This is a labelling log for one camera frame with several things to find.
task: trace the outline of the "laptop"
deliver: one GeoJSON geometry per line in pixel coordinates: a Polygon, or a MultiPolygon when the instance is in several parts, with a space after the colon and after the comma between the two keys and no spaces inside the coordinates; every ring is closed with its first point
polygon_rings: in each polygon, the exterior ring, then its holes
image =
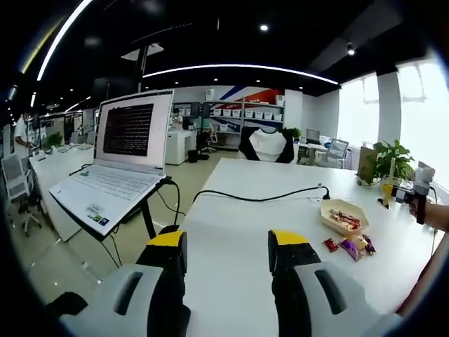
{"type": "Polygon", "coordinates": [[[100,105],[93,164],[49,191],[73,216],[107,235],[165,178],[174,90],[147,91],[100,105]]]}
{"type": "Polygon", "coordinates": [[[311,130],[311,129],[308,128],[306,130],[306,141],[307,141],[307,144],[321,145],[321,143],[320,143],[320,131],[311,130]]]}

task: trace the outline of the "white table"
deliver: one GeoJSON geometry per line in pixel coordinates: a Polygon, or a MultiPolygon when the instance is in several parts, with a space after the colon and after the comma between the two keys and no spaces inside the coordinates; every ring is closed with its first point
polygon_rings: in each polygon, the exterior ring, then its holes
{"type": "Polygon", "coordinates": [[[168,132],[166,164],[180,165],[187,160],[187,151],[196,149],[196,131],[172,130],[168,132]]]}
{"type": "Polygon", "coordinates": [[[324,146],[317,145],[317,144],[298,143],[297,146],[298,147],[306,147],[307,149],[309,149],[309,165],[314,165],[314,162],[315,162],[315,150],[322,151],[322,152],[327,152],[328,151],[328,149],[326,149],[324,146]]]}
{"type": "Polygon", "coordinates": [[[406,205],[393,203],[386,210],[377,204],[378,187],[358,186],[354,172],[221,159],[203,188],[259,199],[318,183],[332,198],[363,208],[370,222],[365,233],[377,254],[356,262],[343,249],[328,251],[323,240],[341,236],[321,224],[319,200],[307,198],[322,198],[324,190],[265,203],[202,194],[182,223],[189,259],[185,304],[192,311],[188,336],[278,335],[268,266],[267,233],[273,228],[304,235],[322,261],[365,287],[367,302],[379,313],[402,303],[429,260],[432,232],[415,222],[406,205]]]}
{"type": "Polygon", "coordinates": [[[52,154],[47,154],[41,161],[37,161],[36,157],[30,157],[29,161],[37,177],[44,211],[48,213],[61,239],[67,241],[81,228],[58,205],[48,189],[64,180],[70,173],[79,170],[82,165],[92,163],[93,147],[89,150],[72,148],[65,153],[53,150],[52,154]]]}

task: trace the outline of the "laptop screen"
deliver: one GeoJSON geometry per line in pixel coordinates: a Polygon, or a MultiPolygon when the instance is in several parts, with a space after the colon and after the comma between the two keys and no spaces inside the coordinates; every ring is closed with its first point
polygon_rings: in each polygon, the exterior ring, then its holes
{"type": "Polygon", "coordinates": [[[167,90],[102,103],[94,158],[125,164],[118,166],[123,169],[162,169],[172,99],[173,90],[167,90]]]}

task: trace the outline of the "black ceiling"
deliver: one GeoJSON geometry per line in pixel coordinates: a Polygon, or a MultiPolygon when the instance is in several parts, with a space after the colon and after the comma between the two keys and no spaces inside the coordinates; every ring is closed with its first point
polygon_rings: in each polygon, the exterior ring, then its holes
{"type": "MultiPolygon", "coordinates": [[[[28,105],[31,93],[36,91],[39,106],[60,103],[60,109],[65,109],[90,95],[94,79],[132,75],[134,62],[121,56],[148,44],[158,44],[164,50],[147,58],[145,74],[216,63],[270,65],[306,71],[333,41],[342,41],[345,45],[351,39],[348,27],[362,12],[370,9],[373,1],[93,0],[59,44],[42,81],[36,83],[50,43],[77,4],[78,1],[73,0],[52,0],[45,1],[45,5],[41,1],[28,5],[32,9],[30,13],[34,13],[32,20],[26,20],[20,33],[6,40],[11,52],[2,64],[7,68],[2,98],[6,98],[12,84],[18,86],[18,94],[8,106],[28,105]],[[25,74],[19,72],[18,60],[39,36],[58,22],[61,23],[56,32],[37,53],[25,74]],[[259,30],[262,23],[269,25],[268,32],[259,30]]],[[[11,19],[24,22],[18,1],[11,6],[11,19]]],[[[386,19],[380,15],[377,22],[382,24],[383,20],[386,19]]],[[[356,46],[356,51],[354,57],[343,57],[318,74],[342,83],[367,72],[385,72],[395,62],[423,56],[425,45],[412,27],[403,22],[363,41],[356,46]]],[[[302,86],[310,95],[336,89],[332,84],[296,74],[229,68],[162,74],[145,79],[144,86],[174,87],[175,81],[179,86],[260,85],[295,90],[302,86]]]]}

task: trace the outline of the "candy wrapper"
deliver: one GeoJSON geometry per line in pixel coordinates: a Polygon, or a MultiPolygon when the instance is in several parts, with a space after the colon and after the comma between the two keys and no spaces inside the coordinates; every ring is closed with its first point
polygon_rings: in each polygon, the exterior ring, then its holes
{"type": "Polygon", "coordinates": [[[370,255],[374,255],[374,254],[376,254],[376,250],[374,249],[374,246],[373,246],[373,243],[371,242],[371,239],[367,236],[367,235],[362,235],[363,236],[363,238],[365,239],[365,241],[368,243],[366,246],[365,246],[365,250],[366,250],[366,252],[368,253],[368,254],[370,254],[370,255]]]}
{"type": "Polygon", "coordinates": [[[355,234],[348,237],[356,246],[359,251],[365,251],[365,247],[368,245],[368,242],[365,240],[363,235],[355,234]]]}
{"type": "Polygon", "coordinates": [[[340,242],[340,246],[355,260],[358,261],[362,258],[362,254],[358,251],[357,246],[349,239],[345,239],[340,242]]]}
{"type": "Polygon", "coordinates": [[[336,251],[338,249],[337,244],[334,242],[334,240],[332,240],[332,238],[324,240],[324,244],[329,248],[329,251],[331,253],[333,253],[334,251],[336,251]]]}

